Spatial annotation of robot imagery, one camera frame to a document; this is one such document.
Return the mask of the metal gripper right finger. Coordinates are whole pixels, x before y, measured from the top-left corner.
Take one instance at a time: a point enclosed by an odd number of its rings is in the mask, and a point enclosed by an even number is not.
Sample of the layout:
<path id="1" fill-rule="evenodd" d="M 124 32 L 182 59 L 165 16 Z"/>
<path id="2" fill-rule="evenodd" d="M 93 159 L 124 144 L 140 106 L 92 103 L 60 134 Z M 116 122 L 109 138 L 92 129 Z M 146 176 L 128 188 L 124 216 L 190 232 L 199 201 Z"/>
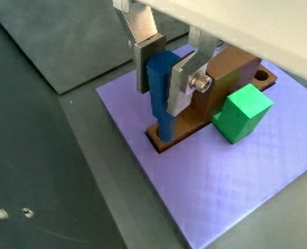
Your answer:
<path id="1" fill-rule="evenodd" d="M 203 65 L 213 56 L 218 38 L 190 26 L 188 44 L 195 50 L 172 67 L 166 111 L 173 117 L 189 105 L 191 93 L 205 92 L 211 84 L 211 78 L 205 75 Z"/>

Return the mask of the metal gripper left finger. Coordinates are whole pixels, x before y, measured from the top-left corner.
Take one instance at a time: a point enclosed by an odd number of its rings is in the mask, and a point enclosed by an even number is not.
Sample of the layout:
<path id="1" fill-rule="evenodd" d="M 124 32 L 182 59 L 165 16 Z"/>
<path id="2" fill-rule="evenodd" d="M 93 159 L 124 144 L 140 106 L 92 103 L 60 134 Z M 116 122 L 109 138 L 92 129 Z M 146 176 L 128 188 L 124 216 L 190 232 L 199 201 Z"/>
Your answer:
<path id="1" fill-rule="evenodd" d="M 149 91 L 145 64 L 153 53 L 165 49 L 166 37 L 158 33 L 149 6 L 134 0 L 112 0 L 128 35 L 136 65 L 136 90 Z"/>

